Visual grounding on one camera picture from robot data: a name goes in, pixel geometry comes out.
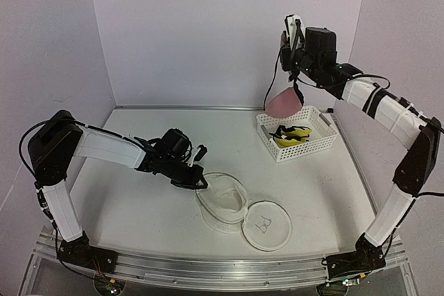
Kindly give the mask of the white mesh laundry bag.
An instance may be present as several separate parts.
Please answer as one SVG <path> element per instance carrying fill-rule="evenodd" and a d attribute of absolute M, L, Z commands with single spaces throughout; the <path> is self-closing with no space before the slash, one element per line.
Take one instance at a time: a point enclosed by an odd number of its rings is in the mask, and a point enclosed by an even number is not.
<path fill-rule="evenodd" d="M 263 252 L 282 249 L 290 241 L 293 223 L 276 202 L 251 202 L 247 190 L 227 173 L 204 174 L 207 188 L 195 191 L 205 224 L 222 234 L 241 234 L 253 248 Z"/>

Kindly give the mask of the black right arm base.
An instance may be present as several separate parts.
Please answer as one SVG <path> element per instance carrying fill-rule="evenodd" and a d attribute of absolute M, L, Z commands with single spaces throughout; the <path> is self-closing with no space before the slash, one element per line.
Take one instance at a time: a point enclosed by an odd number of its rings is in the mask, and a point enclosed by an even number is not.
<path fill-rule="evenodd" d="M 327 268 L 329 281 L 356 277 L 384 268 L 386 255 L 390 249 L 393 235 L 388 237 L 388 248 L 383 251 L 383 244 L 375 246 L 362 234 L 355 243 L 355 250 L 340 254 L 331 254 L 322 259 L 321 264 Z"/>

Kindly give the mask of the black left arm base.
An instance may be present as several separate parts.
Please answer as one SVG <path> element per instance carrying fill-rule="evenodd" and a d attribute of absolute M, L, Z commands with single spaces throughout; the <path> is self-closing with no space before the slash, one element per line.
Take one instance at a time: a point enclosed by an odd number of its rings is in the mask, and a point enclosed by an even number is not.
<path fill-rule="evenodd" d="M 85 231 L 73 241 L 55 235 L 55 253 L 57 260 L 68 268 L 73 265 L 99 273 L 113 273 L 117 265 L 117 252 L 90 245 Z"/>

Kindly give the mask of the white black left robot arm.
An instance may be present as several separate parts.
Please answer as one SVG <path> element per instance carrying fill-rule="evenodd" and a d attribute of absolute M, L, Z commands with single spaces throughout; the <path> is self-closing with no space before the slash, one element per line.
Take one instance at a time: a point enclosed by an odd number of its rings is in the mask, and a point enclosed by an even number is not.
<path fill-rule="evenodd" d="M 23 134 L 19 154 L 24 153 L 29 156 L 23 163 L 34 178 L 41 210 L 62 239 L 69 242 L 65 252 L 79 266 L 93 260 L 93 251 L 79 240 L 85 233 L 67 185 L 73 159 L 97 159 L 142 173 L 160 174 L 182 189 L 208 186 L 199 164 L 207 148 L 194 146 L 176 128 L 167 130 L 162 137 L 142 139 L 80 122 L 69 111 L 59 110 Z"/>

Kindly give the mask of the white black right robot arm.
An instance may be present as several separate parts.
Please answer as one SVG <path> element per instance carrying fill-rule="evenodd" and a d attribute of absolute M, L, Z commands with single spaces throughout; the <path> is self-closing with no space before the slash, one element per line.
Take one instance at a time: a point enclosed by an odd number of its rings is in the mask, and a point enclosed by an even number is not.
<path fill-rule="evenodd" d="M 422 187 L 433 171 L 440 135 L 438 119 L 428 119 L 403 97 L 390 93 L 375 82 L 376 75 L 336 61 L 336 35 L 326 28 L 302 28 L 297 21 L 281 34 L 280 59 L 290 82 L 300 73 L 339 100 L 359 108 L 388 130 L 407 150 L 395 170 L 393 186 L 384 206 L 364 233 L 367 243 L 353 250 L 349 264 L 365 270 L 375 261 L 374 247 L 390 236 L 413 202 L 423 195 Z"/>

